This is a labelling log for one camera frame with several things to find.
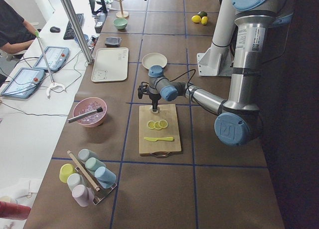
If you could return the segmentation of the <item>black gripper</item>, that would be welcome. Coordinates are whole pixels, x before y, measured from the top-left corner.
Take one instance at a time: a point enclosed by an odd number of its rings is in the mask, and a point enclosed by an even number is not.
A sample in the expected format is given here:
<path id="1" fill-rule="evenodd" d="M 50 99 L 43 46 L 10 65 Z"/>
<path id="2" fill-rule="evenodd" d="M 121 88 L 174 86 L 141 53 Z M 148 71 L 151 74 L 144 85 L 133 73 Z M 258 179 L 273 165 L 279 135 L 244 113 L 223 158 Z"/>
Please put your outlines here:
<path id="1" fill-rule="evenodd" d="M 152 101 L 152 111 L 157 112 L 158 111 L 158 101 L 161 99 L 161 95 L 150 93 L 149 98 Z"/>

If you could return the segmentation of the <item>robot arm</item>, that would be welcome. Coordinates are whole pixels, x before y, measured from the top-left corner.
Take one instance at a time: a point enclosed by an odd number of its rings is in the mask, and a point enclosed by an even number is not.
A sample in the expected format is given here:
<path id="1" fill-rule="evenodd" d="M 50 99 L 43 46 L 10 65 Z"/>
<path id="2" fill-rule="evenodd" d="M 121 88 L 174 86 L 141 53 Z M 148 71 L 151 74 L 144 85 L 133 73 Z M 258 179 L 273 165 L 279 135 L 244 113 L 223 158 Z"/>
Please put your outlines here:
<path id="1" fill-rule="evenodd" d="M 255 92 L 267 31 L 289 23 L 293 13 L 294 0 L 221 1 L 211 46 L 197 55 L 197 64 L 201 76 L 217 76 L 229 58 L 232 36 L 237 36 L 228 99 L 189 82 L 172 82 L 158 65 L 149 69 L 149 84 L 139 86 L 138 96 L 149 96 L 153 112 L 159 111 L 160 99 L 173 101 L 184 96 L 217 116 L 214 130 L 224 144 L 238 146 L 254 140 L 262 130 Z"/>

